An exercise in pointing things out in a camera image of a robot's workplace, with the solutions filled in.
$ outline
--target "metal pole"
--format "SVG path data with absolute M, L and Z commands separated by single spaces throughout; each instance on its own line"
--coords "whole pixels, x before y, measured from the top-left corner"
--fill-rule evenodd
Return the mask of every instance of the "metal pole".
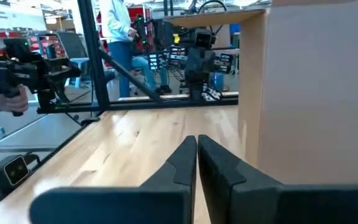
M 171 10 L 171 16 L 173 16 L 173 0 L 169 0 L 169 7 Z
M 94 81 L 96 99 L 101 108 L 107 108 L 109 106 L 109 96 L 102 60 L 98 53 L 99 38 L 96 31 L 96 24 L 94 22 L 91 0 L 78 0 L 78 9 L 81 16 L 86 48 L 88 49 L 89 65 L 92 79 Z
M 164 16 L 168 16 L 168 0 L 164 0 Z

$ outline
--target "beige panel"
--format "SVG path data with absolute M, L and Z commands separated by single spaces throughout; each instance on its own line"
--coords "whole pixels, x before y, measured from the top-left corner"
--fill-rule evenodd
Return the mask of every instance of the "beige panel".
M 239 134 L 246 160 L 257 167 L 267 14 L 241 24 Z
M 273 8 L 267 37 L 258 168 L 358 184 L 358 2 Z
M 219 29 L 220 26 L 212 26 L 212 29 L 214 32 L 216 32 Z M 230 45 L 230 25 L 223 25 L 222 29 L 219 31 L 219 33 L 216 36 L 215 44 L 213 45 L 213 48 L 216 47 L 228 47 Z

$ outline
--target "blue jeans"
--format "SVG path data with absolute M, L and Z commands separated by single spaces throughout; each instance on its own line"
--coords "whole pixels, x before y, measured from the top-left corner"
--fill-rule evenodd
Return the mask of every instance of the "blue jeans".
M 149 88 L 154 91 L 157 89 L 157 84 L 154 79 L 153 72 L 149 67 L 149 61 L 143 56 L 136 56 L 132 59 L 133 68 L 143 69 L 144 76 L 146 77 L 146 82 Z M 161 85 L 168 85 L 168 73 L 166 68 L 160 70 Z
M 108 43 L 109 51 L 113 59 L 123 66 L 128 72 L 132 70 L 132 43 L 131 42 L 111 42 Z M 130 97 L 129 80 L 124 76 L 119 76 L 119 96 Z

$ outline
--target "white wall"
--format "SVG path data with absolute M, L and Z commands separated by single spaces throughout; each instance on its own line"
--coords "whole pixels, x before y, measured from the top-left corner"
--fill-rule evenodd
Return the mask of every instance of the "white wall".
M 82 27 L 80 9 L 78 8 L 78 1 L 77 0 L 70 0 L 71 6 L 71 14 L 73 16 L 73 23 L 75 27 L 75 32 L 77 34 L 83 34 L 84 30 Z
M 15 4 L 12 4 L 11 6 L 0 4 L 0 29 L 13 27 L 46 30 L 44 17 L 40 9 L 18 6 Z

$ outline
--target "light wood surface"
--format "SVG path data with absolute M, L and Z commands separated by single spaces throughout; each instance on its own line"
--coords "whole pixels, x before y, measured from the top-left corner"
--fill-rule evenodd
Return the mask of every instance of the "light wood surface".
M 1 224 L 28 224 L 31 201 L 59 186 L 138 186 L 187 135 L 207 134 L 244 158 L 237 106 L 114 111 L 101 116 L 0 202 Z M 195 223 L 210 223 L 200 177 Z

